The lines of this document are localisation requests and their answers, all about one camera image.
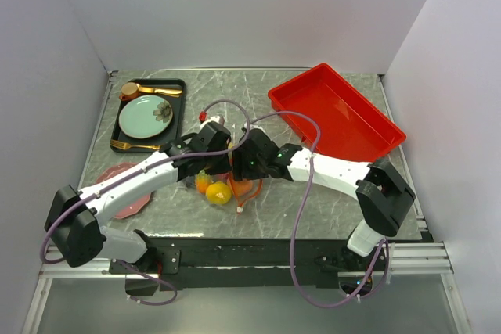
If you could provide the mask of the clear zip top bag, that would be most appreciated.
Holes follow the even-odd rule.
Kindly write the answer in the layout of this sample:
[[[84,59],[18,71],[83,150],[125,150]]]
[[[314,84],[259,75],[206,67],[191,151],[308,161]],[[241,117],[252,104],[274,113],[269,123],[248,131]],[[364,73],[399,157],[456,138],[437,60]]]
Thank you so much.
[[[247,203],[259,196],[263,186],[262,179],[237,181],[232,172],[209,175],[201,171],[195,176],[194,183],[195,189],[211,204],[224,206],[234,200],[237,215],[243,213]]]

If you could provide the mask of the green fake mango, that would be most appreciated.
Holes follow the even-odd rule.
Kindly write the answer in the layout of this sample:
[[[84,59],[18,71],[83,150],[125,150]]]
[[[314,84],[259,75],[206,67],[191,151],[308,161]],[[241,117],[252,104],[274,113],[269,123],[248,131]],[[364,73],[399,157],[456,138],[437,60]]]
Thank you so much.
[[[201,194],[206,194],[208,187],[213,183],[210,175],[206,174],[204,171],[199,172],[194,179],[195,187]]]

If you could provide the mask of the fake peach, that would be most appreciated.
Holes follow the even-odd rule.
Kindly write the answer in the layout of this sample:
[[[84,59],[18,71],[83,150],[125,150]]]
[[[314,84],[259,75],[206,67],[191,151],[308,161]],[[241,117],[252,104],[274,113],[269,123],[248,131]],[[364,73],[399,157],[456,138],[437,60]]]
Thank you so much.
[[[254,183],[248,180],[234,181],[230,179],[229,187],[234,196],[244,196],[253,189]]]

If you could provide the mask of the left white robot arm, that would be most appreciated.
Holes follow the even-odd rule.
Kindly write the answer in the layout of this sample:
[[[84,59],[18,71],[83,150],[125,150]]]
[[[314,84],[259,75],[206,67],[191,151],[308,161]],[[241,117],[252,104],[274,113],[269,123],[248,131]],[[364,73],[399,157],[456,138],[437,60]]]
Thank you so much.
[[[109,220],[151,192],[223,163],[230,138],[224,126],[211,121],[104,182],[79,191],[64,186],[45,222],[48,239],[72,268],[107,257],[126,261],[137,272],[149,271],[156,254],[146,237],[109,228]]]

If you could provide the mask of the fake orange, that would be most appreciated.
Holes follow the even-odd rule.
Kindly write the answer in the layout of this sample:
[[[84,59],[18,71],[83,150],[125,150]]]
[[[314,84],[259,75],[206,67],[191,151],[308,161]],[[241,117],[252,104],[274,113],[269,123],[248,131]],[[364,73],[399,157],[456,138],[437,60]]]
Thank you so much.
[[[224,205],[231,200],[232,190],[224,182],[217,181],[207,187],[205,196],[210,203]]]

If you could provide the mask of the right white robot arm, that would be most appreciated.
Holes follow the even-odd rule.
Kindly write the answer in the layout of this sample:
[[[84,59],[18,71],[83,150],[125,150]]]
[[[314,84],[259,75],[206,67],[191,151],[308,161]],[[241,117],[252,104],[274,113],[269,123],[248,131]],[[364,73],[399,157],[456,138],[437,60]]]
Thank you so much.
[[[355,199],[362,220],[342,252],[344,264],[352,270],[360,270],[369,262],[370,253],[381,240],[398,234],[416,198],[407,181],[385,158],[373,163],[354,162],[314,153],[295,144],[279,147],[258,127],[232,152],[232,173],[237,181],[311,181]]]

